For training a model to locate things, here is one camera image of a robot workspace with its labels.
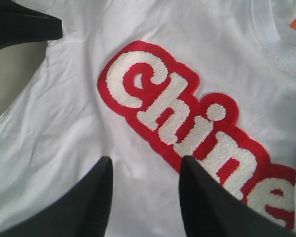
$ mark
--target gray surface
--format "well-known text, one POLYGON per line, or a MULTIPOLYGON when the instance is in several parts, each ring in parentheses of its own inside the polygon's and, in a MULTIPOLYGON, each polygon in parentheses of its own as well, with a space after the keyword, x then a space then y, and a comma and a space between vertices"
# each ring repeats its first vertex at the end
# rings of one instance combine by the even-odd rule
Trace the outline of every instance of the gray surface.
POLYGON ((46 43, 26 43, 0 50, 0 115, 20 94, 45 57, 46 43))

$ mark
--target white cotton fabric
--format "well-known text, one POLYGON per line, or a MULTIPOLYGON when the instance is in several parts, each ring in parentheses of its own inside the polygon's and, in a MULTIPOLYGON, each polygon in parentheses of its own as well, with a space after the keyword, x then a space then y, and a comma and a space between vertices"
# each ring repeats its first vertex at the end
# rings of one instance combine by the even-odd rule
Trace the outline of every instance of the white cotton fabric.
POLYGON ((97 90, 107 62, 136 40, 161 46, 198 73, 197 98, 213 92, 232 97, 237 125, 273 163, 296 168, 296 32, 288 27, 296 14, 289 7, 296 4, 17 2, 62 19, 64 37, 48 43, 44 62, 0 117, 0 231, 49 206, 101 156, 110 156, 114 186, 106 236, 185 236, 178 173, 97 90))

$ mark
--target white t-shirt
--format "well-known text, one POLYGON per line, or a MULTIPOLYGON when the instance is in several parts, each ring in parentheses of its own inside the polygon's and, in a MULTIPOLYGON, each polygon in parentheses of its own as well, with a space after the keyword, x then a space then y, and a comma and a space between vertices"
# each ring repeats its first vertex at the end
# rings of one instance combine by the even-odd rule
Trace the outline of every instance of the white t-shirt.
POLYGON ((49 42, 0 117, 0 231, 57 200, 101 156, 114 168, 108 237, 185 236, 183 155, 294 227, 296 4, 17 2, 62 19, 64 38, 49 42))

